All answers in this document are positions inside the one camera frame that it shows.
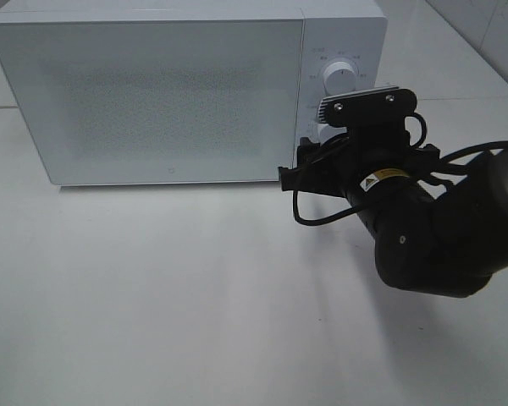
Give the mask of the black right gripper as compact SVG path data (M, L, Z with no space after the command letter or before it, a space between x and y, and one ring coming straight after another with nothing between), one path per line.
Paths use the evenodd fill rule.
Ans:
M323 143L300 141L297 166L280 167L279 182L283 191L307 192L345 197L350 190L367 192L378 180L389 177L419 178L438 185L431 172L440 151L424 145L427 124L420 124L420 137L411 143L404 118L342 119L324 118L335 135Z

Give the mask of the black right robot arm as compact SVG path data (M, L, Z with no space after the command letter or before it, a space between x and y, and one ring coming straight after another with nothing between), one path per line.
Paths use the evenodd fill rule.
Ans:
M343 211L300 224L358 216L392 288L465 298L508 267L508 140L442 156L411 143L403 119L349 126L324 144L302 141L279 182L292 195L345 199Z

